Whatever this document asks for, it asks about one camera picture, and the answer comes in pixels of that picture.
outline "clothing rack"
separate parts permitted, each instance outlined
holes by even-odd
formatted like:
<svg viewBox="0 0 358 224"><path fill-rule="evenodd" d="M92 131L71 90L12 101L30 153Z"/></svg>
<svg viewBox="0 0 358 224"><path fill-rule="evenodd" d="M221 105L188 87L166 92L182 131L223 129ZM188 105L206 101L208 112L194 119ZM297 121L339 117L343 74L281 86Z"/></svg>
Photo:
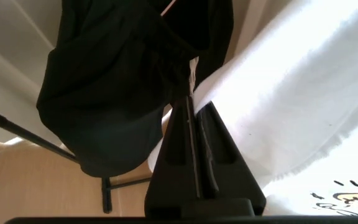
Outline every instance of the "clothing rack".
<svg viewBox="0 0 358 224"><path fill-rule="evenodd" d="M58 154L72 162L78 163L76 157L61 149L60 147L48 142L47 140L41 138L40 136L20 127L19 125L9 121L4 116L0 115L0 128L9 131L19 137L22 137L34 144L37 144L51 152ZM111 203L111 190L118 189L121 187L127 187L134 184L141 184L144 182L149 182L151 178L145 178L135 181L126 182L123 184L113 185L110 182L110 178L101 178L101 190L102 190L102 200L103 200L103 212L110 213L112 211L112 203Z"/></svg>

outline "black pole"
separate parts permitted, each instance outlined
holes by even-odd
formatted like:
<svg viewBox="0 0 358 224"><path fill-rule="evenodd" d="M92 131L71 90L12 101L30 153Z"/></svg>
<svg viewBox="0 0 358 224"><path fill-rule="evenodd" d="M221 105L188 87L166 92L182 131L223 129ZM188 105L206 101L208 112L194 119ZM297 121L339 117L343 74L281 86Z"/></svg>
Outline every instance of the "black pole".
<svg viewBox="0 0 358 224"><path fill-rule="evenodd" d="M66 152L63 149L60 149L58 146L48 142L47 140L41 138L40 136L33 134L30 131L10 122L8 119L6 119L2 115L0 115L0 128L3 128L6 131L16 134L16 135L18 135L26 140L29 140L33 143L36 143L39 146L42 146L42 147L48 149L49 151L52 151L60 156L63 156L66 159L69 159L73 162L78 163L78 161L75 159L75 156L73 154L70 154L69 152Z"/></svg>

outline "wooden floor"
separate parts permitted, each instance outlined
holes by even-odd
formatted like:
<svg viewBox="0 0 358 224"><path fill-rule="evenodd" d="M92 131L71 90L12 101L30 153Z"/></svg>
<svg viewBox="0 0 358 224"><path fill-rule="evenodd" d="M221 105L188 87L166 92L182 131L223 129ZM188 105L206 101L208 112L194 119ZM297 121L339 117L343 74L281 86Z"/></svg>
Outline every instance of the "wooden floor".
<svg viewBox="0 0 358 224"><path fill-rule="evenodd" d="M111 182L149 176L144 163ZM141 217L148 186L112 190L113 211L106 215L100 178L84 174L78 164L29 142L0 144L0 223L14 217Z"/></svg>

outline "black garment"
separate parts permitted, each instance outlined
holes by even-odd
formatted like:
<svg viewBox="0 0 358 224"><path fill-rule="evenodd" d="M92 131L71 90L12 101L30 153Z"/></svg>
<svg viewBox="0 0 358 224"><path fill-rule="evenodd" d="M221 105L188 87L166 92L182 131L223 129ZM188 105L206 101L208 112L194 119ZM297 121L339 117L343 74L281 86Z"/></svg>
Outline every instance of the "black garment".
<svg viewBox="0 0 358 224"><path fill-rule="evenodd" d="M82 170L112 177L143 163L162 137L163 107L223 64L231 0L62 1L56 49L37 108Z"/></svg>

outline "cartoon print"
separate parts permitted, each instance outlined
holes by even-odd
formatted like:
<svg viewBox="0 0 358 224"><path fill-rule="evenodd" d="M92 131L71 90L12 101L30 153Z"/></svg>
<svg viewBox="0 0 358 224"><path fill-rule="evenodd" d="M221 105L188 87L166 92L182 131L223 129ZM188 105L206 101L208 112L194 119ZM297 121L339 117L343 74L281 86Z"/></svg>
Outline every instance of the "cartoon print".
<svg viewBox="0 0 358 224"><path fill-rule="evenodd" d="M340 186L344 186L343 183L339 181L334 181L335 184L338 184ZM358 187L358 183L354 182L353 180L350 180L350 183ZM312 193L312 197L317 198L319 200L324 200L325 198L316 194ZM317 208L315 209L328 209L333 210L338 214L341 215L349 215L349 216L358 216L358 213L354 210L358 210L358 192L344 192L344 193L335 193L332 195L333 198L338 200L338 203L316 203Z"/></svg>

